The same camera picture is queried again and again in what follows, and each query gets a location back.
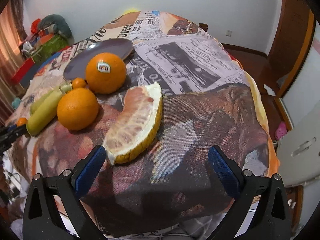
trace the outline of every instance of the wall socket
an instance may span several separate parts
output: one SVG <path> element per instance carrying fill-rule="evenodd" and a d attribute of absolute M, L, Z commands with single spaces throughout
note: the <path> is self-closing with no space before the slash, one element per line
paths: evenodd
<path fill-rule="evenodd" d="M 231 37 L 231 34 L 232 34 L 232 31 L 227 30 L 227 32 L 226 32 L 226 36 Z"/>

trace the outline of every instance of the door frame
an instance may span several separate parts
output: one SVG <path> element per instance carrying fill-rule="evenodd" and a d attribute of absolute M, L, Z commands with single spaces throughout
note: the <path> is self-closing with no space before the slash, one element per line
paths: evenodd
<path fill-rule="evenodd" d="M 311 45 L 313 42 L 315 29 L 316 29 L 315 16 L 312 13 L 312 11 L 310 10 L 306 36 L 304 38 L 303 45 L 301 47 L 301 51 L 299 53 L 299 56 L 298 56 L 296 62 L 294 63 L 292 70 L 289 72 L 288 77 L 285 79 L 283 85 L 281 86 L 279 92 L 277 93 L 277 95 L 275 97 L 276 105 L 282 115 L 282 118 L 284 119 L 284 122 L 285 122 L 288 130 L 292 130 L 293 124 L 291 122 L 291 119 L 290 119 L 290 116 L 289 116 L 287 110 L 285 109 L 282 98 L 287 93 L 289 88 L 292 86 L 292 84 L 294 83 L 296 77 L 298 76 L 301 68 L 303 67 L 303 64 L 309 54 L 309 51 L 310 51 L 310 48 L 311 48 Z"/>

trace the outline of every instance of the fruit sticker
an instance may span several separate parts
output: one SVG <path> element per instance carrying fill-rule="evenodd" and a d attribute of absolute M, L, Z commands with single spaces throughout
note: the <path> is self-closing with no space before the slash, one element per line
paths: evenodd
<path fill-rule="evenodd" d="M 97 68 L 101 73 L 110 73 L 110 65 L 108 63 L 99 62 Z"/>

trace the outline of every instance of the blue clip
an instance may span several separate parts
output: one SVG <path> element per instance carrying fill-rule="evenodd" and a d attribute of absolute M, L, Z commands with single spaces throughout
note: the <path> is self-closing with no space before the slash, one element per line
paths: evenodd
<path fill-rule="evenodd" d="M 237 199 L 240 196 L 240 182 L 219 153 L 219 150 L 214 146 L 209 149 L 209 163 L 212 165 L 228 196 Z"/>
<path fill-rule="evenodd" d="M 90 159 L 76 177 L 74 183 L 74 189 L 78 198 L 85 196 L 89 192 L 92 183 L 106 160 L 106 150 L 103 146 L 96 145 L 87 158 Z"/>

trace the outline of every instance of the screw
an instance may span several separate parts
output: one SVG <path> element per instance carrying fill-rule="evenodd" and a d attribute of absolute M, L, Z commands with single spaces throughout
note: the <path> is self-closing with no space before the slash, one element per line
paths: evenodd
<path fill-rule="evenodd" d="M 273 174 L 273 177 L 274 177 L 276 180 L 280 180 L 280 179 L 281 179 L 281 176 L 280 176 L 278 173 Z"/>
<path fill-rule="evenodd" d="M 244 170 L 243 174 L 247 177 L 250 177 L 252 175 L 252 172 L 250 170 Z"/>
<path fill-rule="evenodd" d="M 40 174 L 40 173 L 37 173 L 36 175 L 33 176 L 33 178 L 34 178 L 34 179 L 39 179 L 40 176 L 41 176 L 41 174 Z"/>
<path fill-rule="evenodd" d="M 62 175 L 63 176 L 69 176 L 71 174 L 71 170 L 64 170 L 63 172 L 62 172 Z"/>

